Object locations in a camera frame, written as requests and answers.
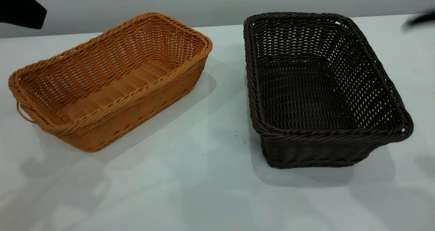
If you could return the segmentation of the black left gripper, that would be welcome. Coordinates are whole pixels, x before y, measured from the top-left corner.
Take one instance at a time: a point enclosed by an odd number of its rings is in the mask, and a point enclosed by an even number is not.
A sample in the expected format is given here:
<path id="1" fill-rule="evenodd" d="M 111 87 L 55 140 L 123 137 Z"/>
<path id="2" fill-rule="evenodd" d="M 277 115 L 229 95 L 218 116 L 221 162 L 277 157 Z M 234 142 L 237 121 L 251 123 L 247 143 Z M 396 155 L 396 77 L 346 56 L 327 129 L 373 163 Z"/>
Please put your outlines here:
<path id="1" fill-rule="evenodd" d="M 0 22 L 42 29 L 47 10 L 36 0 L 0 0 Z"/>

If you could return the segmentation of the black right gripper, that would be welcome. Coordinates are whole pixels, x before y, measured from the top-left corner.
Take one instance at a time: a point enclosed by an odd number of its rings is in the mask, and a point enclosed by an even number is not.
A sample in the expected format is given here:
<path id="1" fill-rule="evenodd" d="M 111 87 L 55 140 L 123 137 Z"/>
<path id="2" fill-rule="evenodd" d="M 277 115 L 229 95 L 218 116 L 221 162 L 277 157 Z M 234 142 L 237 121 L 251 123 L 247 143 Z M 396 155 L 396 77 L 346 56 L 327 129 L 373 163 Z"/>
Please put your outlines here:
<path id="1" fill-rule="evenodd" d="M 435 9 L 428 9 L 425 12 L 419 13 L 407 19 L 402 25 L 403 30 L 408 30 L 421 26 L 423 24 L 431 24 L 435 22 Z"/>

